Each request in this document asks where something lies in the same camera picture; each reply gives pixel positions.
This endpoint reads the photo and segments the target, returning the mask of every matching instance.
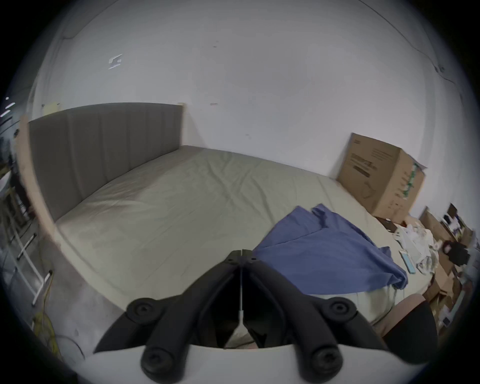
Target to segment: headboard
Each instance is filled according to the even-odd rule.
[[[181,117],[181,105],[114,103],[29,122],[24,141],[53,222],[114,178],[178,149]]]

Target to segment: white wall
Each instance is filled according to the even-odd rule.
[[[39,72],[32,118],[54,102],[62,109],[183,102],[183,144],[329,176],[356,132],[429,168],[412,214],[428,205],[439,216],[452,201],[480,227],[480,119],[465,76],[414,11],[397,1],[368,3],[442,60],[463,105],[454,85],[356,0],[119,0],[82,29],[72,23],[91,2],[65,19]],[[80,31],[62,39],[68,28]],[[118,54],[121,65],[109,70]]]

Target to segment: blue fabric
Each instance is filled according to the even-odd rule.
[[[323,204],[296,207],[253,250],[307,295],[403,289],[407,273],[389,247],[377,248],[360,229]]]

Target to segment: floor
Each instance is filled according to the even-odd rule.
[[[22,236],[23,243],[26,243],[34,232],[37,237],[27,248],[27,252],[41,275],[45,276],[50,269],[54,271],[45,312],[52,321],[63,361],[73,366],[83,359],[78,347],[85,356],[91,355],[105,331],[123,311],[85,282],[56,246],[42,235],[37,220],[31,222]],[[5,239],[2,236],[0,240],[1,249],[4,251]],[[20,247],[16,241],[10,244],[9,251],[15,256],[19,254]],[[42,310],[43,297],[48,287],[43,289],[33,307],[33,295],[20,275],[12,274],[14,264],[6,252],[2,252],[0,256],[0,265],[3,266],[2,276],[7,284],[12,305],[19,318],[30,327],[35,313]],[[32,286],[38,287],[40,283],[24,257],[20,259],[20,265],[27,280]]]

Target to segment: beige bed sheet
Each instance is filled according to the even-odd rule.
[[[125,309],[140,297],[182,293],[231,250],[253,249],[292,209],[323,203],[389,246],[384,227],[338,182],[255,157],[183,146],[118,177],[57,221],[56,241],[67,259],[101,294]],[[418,271],[392,287],[341,295],[375,322],[394,302],[423,293]]]

